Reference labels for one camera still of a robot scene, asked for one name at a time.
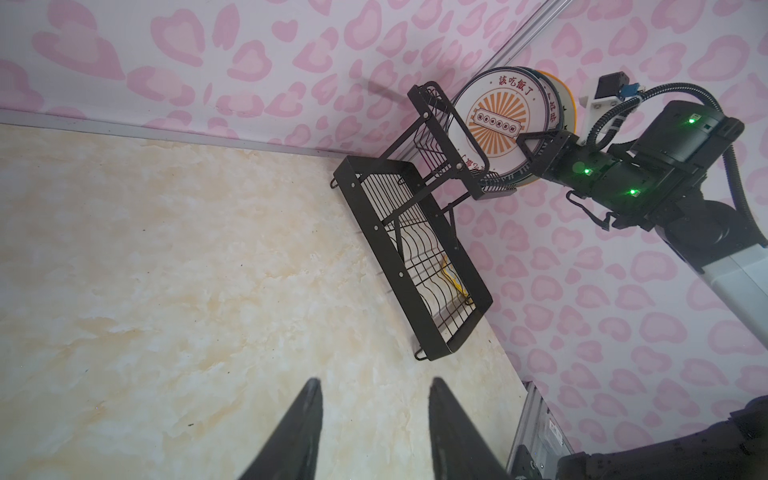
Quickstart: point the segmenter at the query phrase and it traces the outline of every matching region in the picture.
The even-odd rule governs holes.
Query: orange sunburst pattern
[[[477,108],[484,108],[507,119],[518,121],[520,122],[520,132],[526,131],[528,106],[520,97],[512,94],[509,90],[495,91],[484,96],[475,104],[470,113],[474,115]],[[489,157],[500,157],[517,147],[514,138],[478,125],[472,118],[468,119],[467,127],[480,148]]]

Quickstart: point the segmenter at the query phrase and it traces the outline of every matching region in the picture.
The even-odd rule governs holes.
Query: lower rack shelf
[[[455,352],[493,300],[435,198],[422,192],[413,202],[425,179],[410,162],[352,155],[334,179],[419,341],[415,357]]]

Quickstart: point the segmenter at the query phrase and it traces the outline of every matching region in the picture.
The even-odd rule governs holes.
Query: pink patterned wall
[[[746,124],[736,152],[768,231],[768,2],[574,0],[514,63],[554,73],[576,94],[586,78],[618,70],[647,86],[703,85]],[[617,140],[639,135],[672,98],[684,97],[643,104]],[[443,202],[462,191],[446,190]],[[722,162],[703,190],[730,202]],[[488,320],[575,449],[672,439],[768,394],[766,350],[656,233],[604,232],[565,192],[539,180],[464,202],[457,221],[496,299]]]
[[[382,87],[457,91],[537,7],[0,0],[0,108],[373,154],[415,114]]]

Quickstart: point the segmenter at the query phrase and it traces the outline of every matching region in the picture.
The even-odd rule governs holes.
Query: stack of plates
[[[525,132],[576,131],[576,104],[565,83],[545,71],[500,67],[473,78],[454,102],[458,115],[488,157],[503,184],[525,185],[536,177],[517,145]],[[464,131],[456,123],[448,136],[470,168],[482,168]],[[536,154],[541,140],[528,141]]]

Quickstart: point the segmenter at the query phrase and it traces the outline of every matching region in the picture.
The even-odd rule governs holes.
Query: wire basket
[[[515,190],[480,185],[488,159],[436,83],[414,86],[408,96],[419,119],[378,159],[346,157],[331,186],[340,187],[413,328],[420,345],[415,357],[434,360],[455,352],[493,301],[458,241],[453,210],[470,196]],[[449,140],[454,121],[476,146],[476,161],[468,159],[473,168]],[[424,177],[414,164],[389,159],[411,136],[429,166]],[[432,192],[451,178],[467,192],[440,207]]]

